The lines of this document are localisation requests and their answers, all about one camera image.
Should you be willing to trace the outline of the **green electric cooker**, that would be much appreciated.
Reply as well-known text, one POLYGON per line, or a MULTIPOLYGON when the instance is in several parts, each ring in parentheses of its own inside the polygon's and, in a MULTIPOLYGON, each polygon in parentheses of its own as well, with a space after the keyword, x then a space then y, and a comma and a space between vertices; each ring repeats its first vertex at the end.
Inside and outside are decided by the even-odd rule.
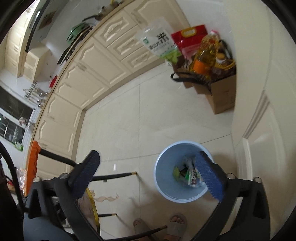
POLYGON ((70 34, 66 39, 67 43, 70 45, 81 32, 83 32, 85 29, 88 29, 88 28, 89 28, 89 24, 86 22, 81 22, 76 26, 74 26, 71 29, 70 34))

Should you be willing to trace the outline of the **grey slipper foot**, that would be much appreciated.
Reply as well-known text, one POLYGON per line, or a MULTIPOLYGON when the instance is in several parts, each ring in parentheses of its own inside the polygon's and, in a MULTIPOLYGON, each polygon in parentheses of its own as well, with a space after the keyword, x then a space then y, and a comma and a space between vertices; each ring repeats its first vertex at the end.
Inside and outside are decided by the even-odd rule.
MULTIPOLYGON (((147 224, 140 218, 133 221, 133 228, 136 235, 143 232, 148 232, 151 230, 147 226, 147 224)), ((139 238, 137 241, 151 241, 151 239, 148 236, 146 236, 146 237, 139 238)))
POLYGON ((180 213, 173 214, 167 225, 166 235, 163 240, 180 241, 187 229, 187 219, 180 213))

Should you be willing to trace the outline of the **red basin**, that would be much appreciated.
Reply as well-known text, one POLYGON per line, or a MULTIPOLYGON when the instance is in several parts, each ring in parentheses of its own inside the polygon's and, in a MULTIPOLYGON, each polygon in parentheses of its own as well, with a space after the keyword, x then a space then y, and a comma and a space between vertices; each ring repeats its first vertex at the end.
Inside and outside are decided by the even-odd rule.
POLYGON ((53 86, 55 85, 55 82, 56 82, 57 78, 58 78, 58 76, 55 75, 54 78, 51 80, 50 85, 49 85, 50 88, 53 88, 53 86))

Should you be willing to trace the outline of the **green snack packet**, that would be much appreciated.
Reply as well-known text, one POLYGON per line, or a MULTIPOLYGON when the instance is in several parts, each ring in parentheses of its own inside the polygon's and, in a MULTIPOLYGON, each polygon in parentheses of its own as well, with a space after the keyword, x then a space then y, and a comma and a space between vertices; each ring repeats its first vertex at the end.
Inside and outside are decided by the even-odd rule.
POLYGON ((182 179, 180 170, 178 169, 177 166, 175 166, 173 169, 173 177, 175 178, 176 181, 181 181, 181 179, 182 179))

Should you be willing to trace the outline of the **cooking oil bottle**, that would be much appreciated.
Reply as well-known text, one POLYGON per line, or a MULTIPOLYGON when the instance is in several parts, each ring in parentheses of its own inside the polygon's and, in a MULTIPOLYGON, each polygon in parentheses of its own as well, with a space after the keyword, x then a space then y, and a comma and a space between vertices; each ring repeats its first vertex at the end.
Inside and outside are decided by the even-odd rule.
POLYGON ((194 57, 191 71, 196 74, 209 76, 215 65, 220 35, 217 31, 211 30, 202 40, 194 57))

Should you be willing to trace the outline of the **orange round table cloth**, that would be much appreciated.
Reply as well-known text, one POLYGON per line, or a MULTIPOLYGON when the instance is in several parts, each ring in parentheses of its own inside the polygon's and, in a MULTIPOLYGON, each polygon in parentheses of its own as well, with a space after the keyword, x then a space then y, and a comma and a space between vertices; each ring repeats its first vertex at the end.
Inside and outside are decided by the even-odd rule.
POLYGON ((37 162, 38 162, 38 156, 40 152, 41 152, 41 147, 39 146, 38 142, 33 141, 30 154, 29 154, 28 165, 27 165, 27 175, 26 175, 26 181, 25 181, 25 187, 24 187, 25 196, 29 194, 33 180, 34 178, 36 178, 37 162))

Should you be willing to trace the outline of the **lower kitchen cabinets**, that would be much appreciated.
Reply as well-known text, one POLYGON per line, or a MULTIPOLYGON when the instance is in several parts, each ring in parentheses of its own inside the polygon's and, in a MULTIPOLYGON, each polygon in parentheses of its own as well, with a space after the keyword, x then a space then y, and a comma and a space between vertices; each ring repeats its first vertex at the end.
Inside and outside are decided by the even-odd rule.
POLYGON ((160 18, 174 31, 189 27, 176 1, 124 1, 107 14, 62 67, 38 117, 33 143, 72 159, 86 110, 163 63, 135 38, 160 18))

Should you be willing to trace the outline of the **green dish soap bottle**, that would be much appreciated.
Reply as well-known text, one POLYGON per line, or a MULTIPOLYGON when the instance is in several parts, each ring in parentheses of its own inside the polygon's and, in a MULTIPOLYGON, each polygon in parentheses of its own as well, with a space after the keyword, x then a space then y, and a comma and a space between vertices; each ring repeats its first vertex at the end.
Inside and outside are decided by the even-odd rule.
POLYGON ((20 152, 23 151, 23 144, 19 143, 19 142, 15 142, 14 146, 17 150, 19 150, 20 152))

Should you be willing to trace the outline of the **range hood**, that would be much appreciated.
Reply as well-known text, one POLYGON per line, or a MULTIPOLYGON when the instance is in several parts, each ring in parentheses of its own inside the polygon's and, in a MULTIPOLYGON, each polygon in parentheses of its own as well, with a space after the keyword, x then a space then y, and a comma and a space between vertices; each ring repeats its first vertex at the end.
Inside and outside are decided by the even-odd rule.
POLYGON ((58 1, 38 1, 29 25, 29 38, 25 51, 28 53, 47 36, 58 10, 58 1))

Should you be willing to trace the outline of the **brown cardboard box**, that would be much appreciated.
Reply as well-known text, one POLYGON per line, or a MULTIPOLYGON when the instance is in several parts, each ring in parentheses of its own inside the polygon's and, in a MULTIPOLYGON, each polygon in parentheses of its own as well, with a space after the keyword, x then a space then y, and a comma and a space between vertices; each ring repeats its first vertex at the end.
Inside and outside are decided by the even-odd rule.
POLYGON ((181 57, 173 66, 171 79, 183 83, 185 88, 194 88, 197 94, 204 95, 214 114, 223 113, 235 106, 236 75, 206 83, 201 75, 191 73, 185 69, 185 60, 181 57))

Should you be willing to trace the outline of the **grey slipper right foot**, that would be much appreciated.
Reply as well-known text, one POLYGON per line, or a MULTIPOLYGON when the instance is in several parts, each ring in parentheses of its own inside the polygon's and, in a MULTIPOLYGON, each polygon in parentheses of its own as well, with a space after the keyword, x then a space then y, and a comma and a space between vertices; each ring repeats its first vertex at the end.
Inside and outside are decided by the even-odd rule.
POLYGON ((187 229, 187 219, 180 213, 173 214, 167 225, 166 235, 163 240, 180 241, 187 229))

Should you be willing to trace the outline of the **kitchen cabinets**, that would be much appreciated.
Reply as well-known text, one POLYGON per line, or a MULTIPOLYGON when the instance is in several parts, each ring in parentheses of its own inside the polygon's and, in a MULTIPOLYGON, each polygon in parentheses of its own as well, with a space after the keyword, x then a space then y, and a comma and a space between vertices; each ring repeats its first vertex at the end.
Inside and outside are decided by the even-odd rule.
POLYGON ((107 14, 62 67, 38 117, 33 143, 72 159, 86 110, 163 63, 135 38, 160 18, 174 31, 189 27, 176 1, 124 1, 107 14))
POLYGON ((7 34, 4 67, 15 77, 37 81, 50 50, 42 43, 26 50, 29 42, 29 23, 32 15, 24 12, 7 34))

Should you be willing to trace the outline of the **hanging utensil rack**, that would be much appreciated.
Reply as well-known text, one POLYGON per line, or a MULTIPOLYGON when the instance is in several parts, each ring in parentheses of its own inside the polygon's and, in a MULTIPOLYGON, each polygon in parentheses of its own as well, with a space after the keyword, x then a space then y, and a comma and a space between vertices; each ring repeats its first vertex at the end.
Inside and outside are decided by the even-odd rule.
POLYGON ((23 89, 25 96, 24 98, 36 105, 38 108, 42 108, 49 95, 50 89, 43 90, 39 87, 38 82, 33 82, 29 88, 23 89))

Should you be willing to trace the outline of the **juice carton box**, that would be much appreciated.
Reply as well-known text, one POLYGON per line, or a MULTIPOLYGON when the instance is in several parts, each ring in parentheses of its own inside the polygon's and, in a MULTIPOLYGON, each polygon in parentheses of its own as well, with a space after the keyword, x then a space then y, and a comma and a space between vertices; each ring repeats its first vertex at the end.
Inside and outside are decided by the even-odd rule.
POLYGON ((198 188, 204 184, 203 178, 195 165, 195 159, 188 158, 186 161, 187 173, 185 179, 192 188, 198 188))

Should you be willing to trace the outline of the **gas stove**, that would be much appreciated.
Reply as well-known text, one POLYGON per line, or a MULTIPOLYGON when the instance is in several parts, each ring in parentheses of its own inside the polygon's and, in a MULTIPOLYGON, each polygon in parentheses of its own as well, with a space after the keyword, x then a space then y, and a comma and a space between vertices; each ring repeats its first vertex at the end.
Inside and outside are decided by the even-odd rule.
POLYGON ((70 44, 70 46, 63 52, 60 59, 57 62, 57 65, 61 65, 65 61, 67 62, 71 55, 74 53, 75 49, 82 42, 82 40, 89 34, 92 28, 83 30, 70 44))

